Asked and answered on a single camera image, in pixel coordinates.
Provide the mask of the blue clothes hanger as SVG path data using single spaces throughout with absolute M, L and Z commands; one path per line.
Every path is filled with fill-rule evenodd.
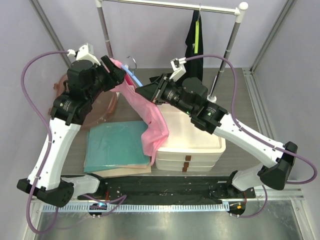
M 136 83 L 138 87 L 142 87 L 143 84 L 135 75 L 135 70 L 137 70 L 138 67 L 136 60 L 130 55 L 127 57 L 127 59 L 131 59 L 133 61 L 134 68 L 130 69 L 128 64 L 122 64 L 121 68 L 130 76 L 130 78 Z

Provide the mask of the black t shirt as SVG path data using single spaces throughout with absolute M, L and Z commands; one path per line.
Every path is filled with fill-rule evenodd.
M 197 58 L 187 61 L 187 59 L 204 54 L 202 18 L 199 10 L 195 10 L 192 15 L 189 31 L 185 39 L 185 55 L 184 58 L 175 59 L 173 64 L 173 72 L 167 73 L 166 76 L 175 81 L 177 86 L 181 86 L 187 79 L 203 81 L 204 60 Z

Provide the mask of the pink t shirt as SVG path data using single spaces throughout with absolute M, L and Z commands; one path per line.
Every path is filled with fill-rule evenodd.
M 134 82 L 137 81 L 137 78 L 133 76 L 131 71 L 118 60 L 111 59 L 111 61 L 118 69 L 125 71 L 123 83 L 111 91 L 121 93 L 129 105 L 147 124 L 147 129 L 141 135 L 141 143 L 143 153 L 150 157 L 150 165 L 152 166 L 156 160 L 157 150 L 169 137 L 168 126 L 158 106 L 135 92 L 136 86 Z

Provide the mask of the lime green clothes hanger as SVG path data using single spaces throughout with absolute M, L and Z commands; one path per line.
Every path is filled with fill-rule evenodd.
M 199 5 L 198 16 L 195 22 L 195 36 L 194 36 L 194 54 L 199 52 L 199 35 L 200 35 L 200 16 L 201 16 L 201 5 Z

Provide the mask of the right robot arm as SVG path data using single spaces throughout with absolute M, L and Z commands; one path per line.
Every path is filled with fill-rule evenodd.
M 196 77 L 187 78 L 178 86 L 162 74 L 135 92 L 153 104 L 170 104 L 187 114 L 199 130 L 234 143 L 260 161 L 255 167 L 231 173 L 225 186 L 228 197 L 236 198 L 261 185 L 278 191 L 285 188 L 295 163 L 292 154 L 297 152 L 297 145 L 274 141 L 253 129 L 245 133 L 245 128 L 233 120 L 231 113 L 207 100 L 208 89 Z

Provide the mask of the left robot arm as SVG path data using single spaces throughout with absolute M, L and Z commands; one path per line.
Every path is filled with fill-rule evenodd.
M 100 200 L 107 192 L 102 178 L 89 173 L 80 177 L 62 177 L 62 168 L 70 146 L 98 96 L 125 80 L 126 72 L 108 56 L 94 63 L 74 61 L 67 70 L 63 92 L 54 100 L 48 134 L 35 167 L 27 178 L 18 180 L 17 188 L 42 202 L 62 208 L 72 198 L 90 194 Z

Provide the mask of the pink translucent plastic basket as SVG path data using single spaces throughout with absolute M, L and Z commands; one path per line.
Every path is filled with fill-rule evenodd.
M 75 96 L 69 90 L 67 75 L 54 84 L 56 98 L 49 109 L 50 119 L 63 126 L 78 125 L 81 130 L 89 130 L 107 121 L 115 112 L 118 96 L 102 91 L 93 98 Z

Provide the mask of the top white tray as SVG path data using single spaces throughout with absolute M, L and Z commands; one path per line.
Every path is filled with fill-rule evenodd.
M 206 131 L 199 130 L 191 123 L 191 118 L 184 112 L 169 105 L 158 106 L 169 136 L 158 149 L 159 153 L 220 154 L 226 150 L 225 139 Z

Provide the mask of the white tray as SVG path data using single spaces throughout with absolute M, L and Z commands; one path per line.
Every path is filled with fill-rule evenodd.
M 178 161 L 178 160 L 157 160 L 155 166 L 159 170 L 176 172 L 208 172 L 216 162 L 211 161 Z
M 169 136 L 158 149 L 159 153 L 220 154 L 226 150 L 225 139 L 206 131 L 199 130 L 191 123 L 191 118 L 184 112 L 169 105 L 158 106 Z
M 189 157 L 191 161 L 197 162 L 216 162 L 223 152 L 214 152 L 211 154 L 200 154 L 200 153 L 182 153 L 182 152 L 163 152 L 158 151 L 156 153 L 157 160 L 168 160 L 168 161 L 185 161 L 186 157 Z

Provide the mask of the bottom white tray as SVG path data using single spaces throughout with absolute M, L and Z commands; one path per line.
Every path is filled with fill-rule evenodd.
M 157 160 L 155 166 L 159 170 L 176 172 L 208 172 L 216 162 L 211 161 L 178 161 L 178 160 Z

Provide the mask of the pink folder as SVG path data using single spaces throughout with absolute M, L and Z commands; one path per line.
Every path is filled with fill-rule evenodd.
M 111 165 L 110 168 L 145 169 L 148 164 Z

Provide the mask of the middle white tray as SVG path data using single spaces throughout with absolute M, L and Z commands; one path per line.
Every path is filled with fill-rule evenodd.
M 223 152 L 214 152 L 211 154 L 200 154 L 200 153 L 182 153 L 182 152 L 163 152 L 158 151 L 156 153 L 157 160 L 168 160 L 168 161 L 185 161 L 186 157 L 189 157 L 191 161 L 197 162 L 216 162 Z

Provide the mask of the white metal clothes rack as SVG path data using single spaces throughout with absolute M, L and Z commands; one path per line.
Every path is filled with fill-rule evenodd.
M 133 56 L 142 67 L 170 68 L 170 60 L 184 58 L 185 40 L 191 25 L 193 12 L 201 5 L 203 54 L 187 61 L 222 56 L 217 74 L 211 80 L 206 98 L 217 101 L 216 88 L 226 68 L 237 33 L 249 4 L 241 2 L 237 7 L 216 7 L 177 1 L 160 0 L 97 0 L 95 2 L 100 19 L 107 52 L 112 58 Z M 209 19 L 206 13 L 230 15 L 234 18 L 225 50 L 210 37 L 218 34 L 209 31 L 218 29 L 218 18 Z

